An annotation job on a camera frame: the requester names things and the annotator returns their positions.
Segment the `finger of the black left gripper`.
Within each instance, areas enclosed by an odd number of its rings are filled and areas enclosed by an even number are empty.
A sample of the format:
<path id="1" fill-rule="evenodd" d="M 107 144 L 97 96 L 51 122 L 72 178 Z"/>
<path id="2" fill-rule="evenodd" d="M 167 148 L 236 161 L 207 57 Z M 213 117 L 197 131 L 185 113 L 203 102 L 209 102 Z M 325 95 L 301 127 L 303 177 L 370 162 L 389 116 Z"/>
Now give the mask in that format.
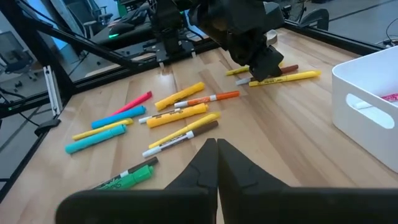
<path id="1" fill-rule="evenodd" d="M 229 53 L 233 61 L 239 65 L 254 66 L 256 64 L 257 48 L 257 44 L 251 44 L 248 46 L 231 44 L 229 46 Z"/>
<path id="2" fill-rule="evenodd" d="M 279 64 L 284 56 L 273 46 L 259 50 L 250 61 L 250 73 L 256 81 L 263 81 L 269 77 L 279 77 L 282 71 Z"/>

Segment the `white marker with black cap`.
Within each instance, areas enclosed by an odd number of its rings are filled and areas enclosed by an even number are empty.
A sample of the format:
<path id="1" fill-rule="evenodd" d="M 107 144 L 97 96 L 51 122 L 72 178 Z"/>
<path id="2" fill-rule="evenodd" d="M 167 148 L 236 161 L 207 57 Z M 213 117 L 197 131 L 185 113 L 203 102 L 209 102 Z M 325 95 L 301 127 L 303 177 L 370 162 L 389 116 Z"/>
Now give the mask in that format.
<path id="1" fill-rule="evenodd" d="M 138 164 L 138 165 L 136 165 L 134 167 L 131 167 L 130 169 L 125 170 L 123 172 L 133 173 L 134 171 L 140 169 L 141 167 L 144 167 L 145 165 L 149 165 L 149 166 L 154 167 L 154 165 L 156 165 L 157 163 L 158 163 L 158 159 L 156 157 L 153 157 L 152 159 L 149 159 L 149 160 L 146 160 L 144 162 L 141 162 L 140 164 Z M 118 174 L 117 176 L 114 176 L 114 177 L 110 178 L 109 180 L 106 180 L 106 181 L 100 183 L 96 187 L 103 186 L 104 184 L 107 184 L 107 183 L 111 182 L 114 179 L 120 178 L 122 173 Z"/>

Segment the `black frame foot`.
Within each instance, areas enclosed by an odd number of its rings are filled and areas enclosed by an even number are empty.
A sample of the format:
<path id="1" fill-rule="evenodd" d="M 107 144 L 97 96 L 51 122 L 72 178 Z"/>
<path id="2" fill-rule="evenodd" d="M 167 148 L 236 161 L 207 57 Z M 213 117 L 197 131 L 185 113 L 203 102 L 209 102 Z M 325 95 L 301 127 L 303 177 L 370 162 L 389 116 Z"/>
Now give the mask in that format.
<path id="1" fill-rule="evenodd" d="M 46 133 L 47 131 L 51 130 L 52 128 L 57 127 L 61 123 L 60 119 L 51 119 L 48 120 L 40 125 L 37 126 L 34 133 L 37 137 L 41 134 Z"/>

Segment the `blue highlighter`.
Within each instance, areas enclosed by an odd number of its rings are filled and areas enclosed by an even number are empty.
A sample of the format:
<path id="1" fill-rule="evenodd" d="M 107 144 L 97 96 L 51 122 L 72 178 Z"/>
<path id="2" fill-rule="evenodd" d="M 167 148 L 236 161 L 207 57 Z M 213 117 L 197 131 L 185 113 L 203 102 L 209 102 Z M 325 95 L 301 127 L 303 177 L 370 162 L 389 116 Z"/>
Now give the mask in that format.
<path id="1" fill-rule="evenodd" d="M 127 111 L 118 113 L 116 115 L 108 116 L 106 118 L 94 121 L 94 122 L 91 123 L 91 128 L 92 129 L 100 128 L 100 127 L 106 126 L 108 124 L 112 124 L 112 123 L 115 123 L 117 121 L 120 121 L 122 119 L 133 118 L 133 117 L 136 117 L 136 116 L 139 116 L 139 115 L 143 115 L 145 112 L 146 112 L 146 107 L 145 106 L 137 106 L 135 108 L 132 108 L 132 109 L 129 109 Z"/>

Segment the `white plastic bin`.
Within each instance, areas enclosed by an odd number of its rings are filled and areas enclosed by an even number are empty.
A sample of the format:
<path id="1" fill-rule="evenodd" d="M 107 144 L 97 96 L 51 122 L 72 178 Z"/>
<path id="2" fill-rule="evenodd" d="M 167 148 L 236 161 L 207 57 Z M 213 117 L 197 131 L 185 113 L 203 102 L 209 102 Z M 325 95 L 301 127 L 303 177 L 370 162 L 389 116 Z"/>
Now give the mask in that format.
<path id="1" fill-rule="evenodd" d="M 353 141 L 398 173 L 398 46 L 341 63 L 332 69 L 332 121 Z M 357 110 L 365 101 L 370 108 Z"/>

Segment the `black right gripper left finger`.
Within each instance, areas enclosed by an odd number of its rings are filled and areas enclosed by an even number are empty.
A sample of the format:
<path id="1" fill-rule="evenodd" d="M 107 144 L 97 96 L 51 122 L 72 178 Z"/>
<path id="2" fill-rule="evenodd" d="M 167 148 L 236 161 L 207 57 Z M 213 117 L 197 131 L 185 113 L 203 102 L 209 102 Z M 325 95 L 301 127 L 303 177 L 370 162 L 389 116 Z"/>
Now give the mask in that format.
<path id="1" fill-rule="evenodd" d="M 216 224 L 217 163 L 209 138 L 166 188 L 80 191 L 60 203 L 55 224 Z"/>

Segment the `orange and white marker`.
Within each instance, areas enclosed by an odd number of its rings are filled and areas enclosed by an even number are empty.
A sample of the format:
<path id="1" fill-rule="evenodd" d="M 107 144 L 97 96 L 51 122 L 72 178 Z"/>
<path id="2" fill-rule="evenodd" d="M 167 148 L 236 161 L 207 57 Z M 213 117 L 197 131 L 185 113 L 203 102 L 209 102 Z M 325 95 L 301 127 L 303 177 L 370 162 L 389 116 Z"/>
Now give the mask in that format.
<path id="1" fill-rule="evenodd" d="M 180 101 L 174 104 L 175 108 L 184 108 L 188 106 L 193 106 L 193 105 L 198 105 L 200 103 L 208 103 L 212 101 L 220 101 L 220 100 L 225 100 L 228 98 L 234 98 L 240 95 L 239 91 L 230 91 L 230 92 L 224 92 L 224 93 L 219 93 L 215 95 L 210 95 L 210 96 L 204 96 L 201 98 L 195 98 L 192 100 L 187 100 L 187 101 Z"/>

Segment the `black aluminium table frame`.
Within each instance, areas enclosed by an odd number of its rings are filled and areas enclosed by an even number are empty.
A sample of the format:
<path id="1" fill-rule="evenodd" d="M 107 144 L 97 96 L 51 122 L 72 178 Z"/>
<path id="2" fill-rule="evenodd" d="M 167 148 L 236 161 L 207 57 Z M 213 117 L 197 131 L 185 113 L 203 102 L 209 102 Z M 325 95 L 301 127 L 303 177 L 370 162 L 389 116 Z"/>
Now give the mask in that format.
<path id="1" fill-rule="evenodd" d="M 92 90 L 99 86 L 137 75 L 138 73 L 160 66 L 159 63 L 155 62 L 155 59 L 151 57 L 145 59 L 145 62 L 138 62 L 137 65 L 133 62 L 127 62 L 127 59 L 123 59 L 122 56 L 117 56 L 116 53 L 111 50 L 101 47 L 98 44 L 89 44 L 88 40 L 85 41 L 75 37 L 75 34 L 70 33 L 71 31 L 64 32 L 58 30 L 40 19 L 38 20 L 27 16 L 27 12 L 24 12 L 23 10 L 25 8 L 20 6 L 20 4 L 25 3 L 23 0 L 0 0 L 0 11 L 10 22 L 22 40 L 27 44 L 28 48 L 32 50 L 39 62 L 55 68 L 57 84 L 60 85 L 61 88 L 61 102 L 63 103 L 63 106 L 66 106 L 73 95 Z M 280 27 L 362 56 L 385 49 L 376 44 L 369 44 L 359 40 L 349 39 L 347 37 L 312 27 L 299 28 L 299 25 L 292 21 L 287 21 Z M 120 65 L 122 68 L 112 68 L 108 72 L 100 72 L 97 77 L 83 78 L 80 81 L 72 82 L 63 67 L 55 59 L 55 54 L 52 53 L 39 32 L 43 32 L 44 34 L 60 39 L 68 44 L 76 45 L 76 47 Z M 193 44 L 194 52 L 197 54 L 217 49 L 218 47 L 219 45 L 210 38 L 199 40 Z M 0 109 L 0 111 L 4 110 L 4 114 L 1 115 L 0 113 L 0 118 L 3 119 L 47 103 L 50 103 L 49 94 L 44 92 L 38 93 L 26 98 L 25 100 L 10 103 L 11 106 L 6 106 L 8 108 L 7 111 L 5 111 L 5 109 Z M 32 156 L 36 153 L 48 132 L 49 129 L 39 133 L 38 140 L 36 140 L 33 146 L 29 149 L 27 155 L 23 158 L 11 177 L 4 181 L 2 180 L 3 182 L 6 182 L 6 184 L 0 190 L 0 203 L 4 200 L 22 171 L 25 169 L 26 165 L 32 159 Z"/>

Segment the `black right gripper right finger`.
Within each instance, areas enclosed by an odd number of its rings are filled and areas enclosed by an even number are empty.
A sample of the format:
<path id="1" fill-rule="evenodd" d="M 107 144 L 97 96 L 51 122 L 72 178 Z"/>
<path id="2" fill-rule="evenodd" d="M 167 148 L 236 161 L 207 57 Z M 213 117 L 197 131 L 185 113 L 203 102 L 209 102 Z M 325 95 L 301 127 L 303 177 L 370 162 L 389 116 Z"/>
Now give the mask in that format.
<path id="1" fill-rule="evenodd" d="M 398 189 L 291 187 L 218 140 L 226 224 L 398 224 Z"/>

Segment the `teal highlighter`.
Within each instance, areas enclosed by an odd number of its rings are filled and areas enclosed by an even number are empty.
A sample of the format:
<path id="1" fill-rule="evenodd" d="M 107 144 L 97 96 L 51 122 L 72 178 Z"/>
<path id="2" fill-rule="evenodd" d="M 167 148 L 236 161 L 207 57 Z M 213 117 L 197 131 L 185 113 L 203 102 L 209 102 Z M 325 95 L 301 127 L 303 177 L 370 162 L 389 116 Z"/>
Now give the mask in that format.
<path id="1" fill-rule="evenodd" d="M 83 150 L 85 148 L 88 148 L 90 146 L 93 146 L 95 144 L 98 144 L 100 142 L 106 141 L 108 139 L 111 139 L 113 137 L 119 136 L 121 134 L 124 134 L 127 131 L 127 126 L 125 124 L 120 124 L 116 127 L 113 127 L 111 129 L 107 129 L 105 131 L 102 131 L 98 134 L 94 134 L 92 136 L 89 136 L 87 138 L 81 139 L 77 142 L 71 143 L 67 146 L 65 146 L 65 152 L 67 154 L 73 154 L 76 153 L 80 150 Z"/>

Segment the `pink highlighter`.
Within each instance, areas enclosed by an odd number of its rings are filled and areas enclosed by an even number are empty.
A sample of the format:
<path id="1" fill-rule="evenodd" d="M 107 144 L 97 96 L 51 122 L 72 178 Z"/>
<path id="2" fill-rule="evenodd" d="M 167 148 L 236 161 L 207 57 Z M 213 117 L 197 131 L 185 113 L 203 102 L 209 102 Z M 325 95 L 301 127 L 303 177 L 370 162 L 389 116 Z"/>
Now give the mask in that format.
<path id="1" fill-rule="evenodd" d="M 130 101 L 129 103 L 124 105 L 122 108 L 120 108 L 120 109 L 116 110 L 115 112 L 113 112 L 111 114 L 111 116 L 119 114 L 119 113 L 122 113 L 124 111 L 127 111 L 127 110 L 129 110 L 129 109 L 131 109 L 131 108 L 133 108 L 133 107 L 145 102 L 146 100 L 148 100 L 151 97 L 152 97 L 152 92 L 148 91 L 145 94 L 143 94 L 141 96 L 138 96 L 136 99 Z"/>

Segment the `black computer mouse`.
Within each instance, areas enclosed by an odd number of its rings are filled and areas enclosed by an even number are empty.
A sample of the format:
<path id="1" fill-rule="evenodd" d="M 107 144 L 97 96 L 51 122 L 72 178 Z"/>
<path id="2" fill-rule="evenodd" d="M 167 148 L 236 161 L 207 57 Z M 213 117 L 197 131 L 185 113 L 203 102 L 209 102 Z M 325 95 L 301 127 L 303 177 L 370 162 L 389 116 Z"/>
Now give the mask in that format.
<path id="1" fill-rule="evenodd" d="M 135 29 L 135 25 L 129 23 L 115 23 L 109 28 L 109 38 L 116 37 Z"/>

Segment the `silver bracket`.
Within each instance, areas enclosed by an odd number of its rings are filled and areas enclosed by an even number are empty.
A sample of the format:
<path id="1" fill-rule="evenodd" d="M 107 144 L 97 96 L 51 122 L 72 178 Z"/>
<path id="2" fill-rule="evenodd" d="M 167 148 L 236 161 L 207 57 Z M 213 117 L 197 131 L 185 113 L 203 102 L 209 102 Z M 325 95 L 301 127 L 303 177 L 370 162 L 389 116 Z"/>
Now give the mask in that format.
<path id="1" fill-rule="evenodd" d="M 58 88 L 57 78 L 55 76 L 55 72 L 52 70 L 50 65 L 44 66 L 43 70 L 52 113 L 54 116 L 58 116 L 60 115 L 63 106 L 62 98 L 60 96 L 60 90 Z"/>

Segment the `green highlighter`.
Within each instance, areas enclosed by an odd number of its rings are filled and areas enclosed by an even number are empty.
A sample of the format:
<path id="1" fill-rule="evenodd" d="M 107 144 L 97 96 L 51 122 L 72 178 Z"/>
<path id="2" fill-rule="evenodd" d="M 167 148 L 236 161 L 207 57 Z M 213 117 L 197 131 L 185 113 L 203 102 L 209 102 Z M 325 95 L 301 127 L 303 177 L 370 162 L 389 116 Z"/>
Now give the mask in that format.
<path id="1" fill-rule="evenodd" d="M 104 184 L 103 186 L 96 187 L 99 190 L 121 190 L 129 189 L 132 186 L 139 184 L 152 177 L 154 168 L 149 165 L 145 165 L 133 173 L 123 172 L 121 177 L 114 179 L 111 182 Z"/>

